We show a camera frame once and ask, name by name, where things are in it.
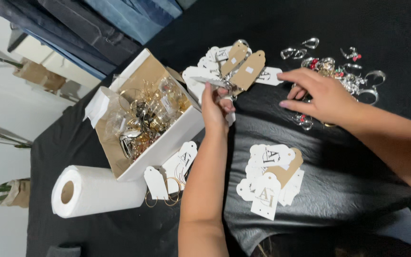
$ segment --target hand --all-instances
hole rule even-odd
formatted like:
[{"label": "hand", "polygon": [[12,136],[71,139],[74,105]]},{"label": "hand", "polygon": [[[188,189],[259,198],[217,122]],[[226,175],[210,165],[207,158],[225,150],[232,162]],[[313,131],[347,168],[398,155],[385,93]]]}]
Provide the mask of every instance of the hand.
[{"label": "hand", "polygon": [[205,123],[206,133],[224,133],[229,131],[228,121],[225,116],[229,112],[236,111],[229,99],[221,99],[228,94],[228,90],[219,88],[212,91],[210,83],[206,83],[205,90],[202,93],[202,118]]},{"label": "hand", "polygon": [[[277,78],[297,85],[289,92],[289,100],[280,102],[281,107],[310,115],[326,123],[340,125],[352,117],[362,105],[337,79],[323,77],[307,68],[278,73]],[[301,99],[307,91],[313,97],[311,103],[292,100]]]}]

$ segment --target left hand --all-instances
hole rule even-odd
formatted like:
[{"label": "left hand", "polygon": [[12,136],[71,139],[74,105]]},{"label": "left hand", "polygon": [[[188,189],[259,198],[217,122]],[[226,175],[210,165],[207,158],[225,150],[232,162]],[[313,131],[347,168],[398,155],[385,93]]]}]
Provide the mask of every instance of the left hand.
[{"label": "left hand", "polygon": [[225,119],[226,114],[236,111],[232,101],[221,99],[228,94],[228,90],[218,88],[212,91],[212,85],[206,83],[202,93],[202,117],[205,124],[205,132],[213,134],[228,134],[229,125]]}]

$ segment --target right hand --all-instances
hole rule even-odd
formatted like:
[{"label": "right hand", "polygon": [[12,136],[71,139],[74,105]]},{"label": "right hand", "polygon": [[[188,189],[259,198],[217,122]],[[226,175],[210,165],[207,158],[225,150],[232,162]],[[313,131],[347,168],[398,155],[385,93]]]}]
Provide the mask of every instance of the right hand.
[{"label": "right hand", "polygon": [[[288,94],[289,100],[280,102],[281,107],[310,115],[322,122],[340,125],[362,105],[337,79],[323,77],[307,68],[278,73],[277,78],[297,85]],[[295,96],[296,99],[304,96],[305,90],[313,97],[310,103],[292,100]]]}]

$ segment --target white wall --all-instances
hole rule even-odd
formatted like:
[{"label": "white wall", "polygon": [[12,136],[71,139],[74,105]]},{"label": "white wall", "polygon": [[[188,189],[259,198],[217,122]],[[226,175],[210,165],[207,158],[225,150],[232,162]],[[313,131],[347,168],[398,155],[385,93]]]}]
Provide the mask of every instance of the white wall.
[{"label": "white wall", "polygon": [[[0,17],[0,50],[7,53],[9,22]],[[33,141],[72,103],[40,90],[12,75],[13,68],[0,64],[0,127]],[[0,183],[30,177],[30,150],[0,144]],[[0,257],[26,255],[28,210],[0,206]]]}]

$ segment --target white tissue paper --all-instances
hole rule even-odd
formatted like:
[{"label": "white tissue paper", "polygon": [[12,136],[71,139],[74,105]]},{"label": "white tissue paper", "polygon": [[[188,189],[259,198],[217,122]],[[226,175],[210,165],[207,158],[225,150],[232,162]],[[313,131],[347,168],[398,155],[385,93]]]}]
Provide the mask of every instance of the white tissue paper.
[{"label": "white tissue paper", "polygon": [[140,207],[147,184],[143,177],[117,182],[111,169],[71,165],[52,191],[52,209],[62,218]]}]

